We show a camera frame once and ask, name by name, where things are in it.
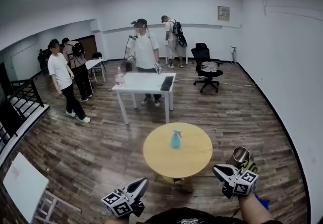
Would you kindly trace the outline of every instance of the black keyboard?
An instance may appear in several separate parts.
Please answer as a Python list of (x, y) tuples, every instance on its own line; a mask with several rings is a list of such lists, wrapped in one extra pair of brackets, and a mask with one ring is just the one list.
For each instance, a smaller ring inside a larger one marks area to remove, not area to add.
[(174, 76), (165, 77), (164, 82), (162, 83), (160, 90), (169, 91), (171, 86), (172, 86), (173, 79), (174, 79)]

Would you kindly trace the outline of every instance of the black pants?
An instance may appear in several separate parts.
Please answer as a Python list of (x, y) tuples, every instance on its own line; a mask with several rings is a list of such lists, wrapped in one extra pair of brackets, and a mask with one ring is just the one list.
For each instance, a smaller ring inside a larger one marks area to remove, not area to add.
[(92, 88), (86, 65), (83, 64), (71, 70), (74, 74), (76, 85), (79, 88), (81, 99), (86, 99), (89, 95), (92, 95)]
[[(157, 72), (156, 72), (156, 70), (154, 68), (144, 69), (144, 68), (137, 67), (137, 70), (138, 70), (138, 73), (156, 73), (157, 74)], [(145, 95), (146, 95), (147, 98), (151, 97), (151, 94), (145, 94)], [(154, 96), (155, 100), (158, 100), (158, 99), (160, 99), (160, 97), (162, 95), (154, 94), (153, 96)]]
[(74, 111), (77, 117), (83, 120), (86, 115), (80, 102), (74, 96), (73, 84), (68, 86), (66, 89), (62, 89), (62, 93), (66, 97), (66, 111), (68, 113)]

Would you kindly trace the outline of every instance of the white table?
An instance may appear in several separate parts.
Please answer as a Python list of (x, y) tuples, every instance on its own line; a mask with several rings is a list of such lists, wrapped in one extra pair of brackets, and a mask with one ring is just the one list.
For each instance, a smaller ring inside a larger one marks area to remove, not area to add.
[[(53, 224), (50, 217), (58, 202), (78, 212), (82, 211), (47, 191), (48, 179), (35, 169), (20, 152), (12, 162), (3, 183), (12, 201), (28, 223), (32, 223), (36, 218)], [(43, 210), (46, 203), (50, 206), (48, 211)], [(36, 213), (37, 210), (44, 214), (45, 218), (40, 217)]]
[(38, 172), (20, 152), (4, 179), (8, 194), (28, 223), (32, 223), (47, 185), (48, 179)]
[(115, 85), (112, 90), (116, 92), (119, 105), (121, 108), (123, 119), (125, 120), (126, 125), (129, 124), (129, 119), (123, 104), (121, 93), (131, 93), (133, 105), (137, 108), (135, 95), (134, 93), (139, 94), (161, 94), (165, 96), (165, 116), (166, 123), (170, 122), (170, 110), (173, 110), (173, 86), (171, 85), (169, 91), (162, 91), (160, 87), (166, 76), (174, 76), (173, 81), (175, 81), (176, 73), (126, 73), (125, 74), (125, 85)]
[(94, 66), (96, 66), (97, 64), (101, 63), (101, 74), (103, 76), (103, 80), (105, 82), (105, 77), (104, 77), (104, 72), (103, 72), (103, 67), (102, 67), (102, 62), (103, 59), (94, 59), (94, 60), (89, 60), (85, 63), (86, 65), (86, 69), (90, 70), (92, 69)]

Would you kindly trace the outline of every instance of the metal cup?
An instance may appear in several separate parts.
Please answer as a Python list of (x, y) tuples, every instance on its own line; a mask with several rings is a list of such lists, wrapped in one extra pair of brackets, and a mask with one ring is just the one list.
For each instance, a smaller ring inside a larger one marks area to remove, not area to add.
[(227, 164), (233, 165), (236, 168), (239, 168), (241, 164), (250, 158), (249, 150), (244, 147), (237, 147), (232, 152), (232, 156), (227, 161)]

